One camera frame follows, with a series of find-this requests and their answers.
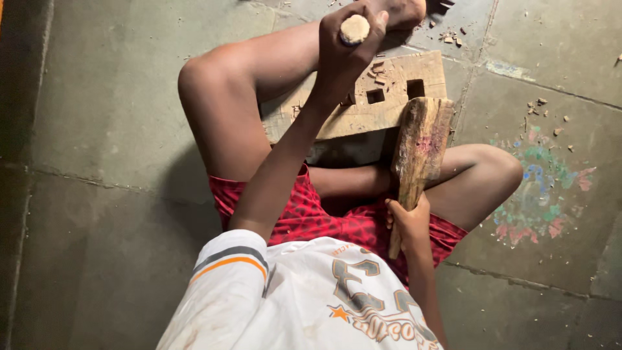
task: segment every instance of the white t-shirt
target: white t-shirt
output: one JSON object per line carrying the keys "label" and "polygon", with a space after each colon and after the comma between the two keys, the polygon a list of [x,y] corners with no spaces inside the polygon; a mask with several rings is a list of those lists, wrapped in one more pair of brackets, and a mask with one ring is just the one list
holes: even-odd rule
{"label": "white t-shirt", "polygon": [[266,247],[256,233],[207,243],[158,350],[442,349],[389,266],[320,237]]}

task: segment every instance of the concrete floor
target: concrete floor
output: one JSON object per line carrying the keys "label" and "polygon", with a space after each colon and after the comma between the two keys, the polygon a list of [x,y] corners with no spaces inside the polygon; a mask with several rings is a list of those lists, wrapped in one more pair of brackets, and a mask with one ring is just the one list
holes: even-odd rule
{"label": "concrete floor", "polygon": [[[5,0],[0,31],[0,347],[152,349],[221,232],[177,97],[184,58],[340,5],[51,1]],[[460,0],[388,52],[440,49],[453,145],[493,144],[525,168],[438,269],[455,349],[622,349],[620,11]],[[447,27],[466,29],[461,49],[436,40]],[[313,155],[367,163],[383,137]]]}

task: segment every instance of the gray stripe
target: gray stripe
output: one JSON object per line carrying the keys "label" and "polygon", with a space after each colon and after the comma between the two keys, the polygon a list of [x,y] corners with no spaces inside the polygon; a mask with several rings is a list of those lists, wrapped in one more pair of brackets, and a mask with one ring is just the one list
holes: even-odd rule
{"label": "gray stripe", "polygon": [[261,262],[262,265],[264,265],[264,267],[266,268],[266,274],[268,274],[268,263],[264,260],[264,258],[261,256],[261,254],[256,250],[253,249],[251,247],[247,247],[244,245],[239,245],[237,247],[231,247],[231,248],[227,248],[221,252],[218,252],[216,254],[212,254],[209,257],[207,257],[207,259],[205,259],[202,263],[198,264],[197,267],[195,267],[194,270],[192,270],[192,275],[194,275],[195,273],[199,272],[202,268],[206,267],[207,265],[215,262],[216,260],[219,260],[227,255],[234,255],[234,254],[248,254],[248,255],[252,255],[254,257],[257,258],[257,260],[259,260],[259,262]]}

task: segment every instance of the hand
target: hand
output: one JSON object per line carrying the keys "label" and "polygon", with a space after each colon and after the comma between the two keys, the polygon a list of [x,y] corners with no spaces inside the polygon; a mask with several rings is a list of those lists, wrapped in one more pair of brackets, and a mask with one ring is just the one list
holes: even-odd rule
{"label": "hand", "polygon": [[430,202],[422,192],[415,209],[407,212],[398,201],[387,199],[384,201],[389,209],[387,228],[396,229],[402,238],[402,250],[407,255],[416,254],[419,257],[432,258],[430,247]]}
{"label": "hand", "polygon": [[[354,14],[367,19],[369,35],[359,45],[346,46],[339,38],[340,26]],[[369,0],[355,1],[326,15],[320,22],[320,59],[312,96],[320,95],[330,108],[342,101],[380,48],[388,20],[386,11],[371,13]]]}

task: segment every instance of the t-shirt sleeve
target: t-shirt sleeve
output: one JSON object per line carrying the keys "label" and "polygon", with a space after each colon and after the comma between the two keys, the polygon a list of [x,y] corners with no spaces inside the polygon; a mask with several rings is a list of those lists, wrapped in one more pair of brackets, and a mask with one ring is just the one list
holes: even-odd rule
{"label": "t-shirt sleeve", "polygon": [[248,230],[207,243],[158,350],[231,348],[261,303],[265,256],[266,241]]}

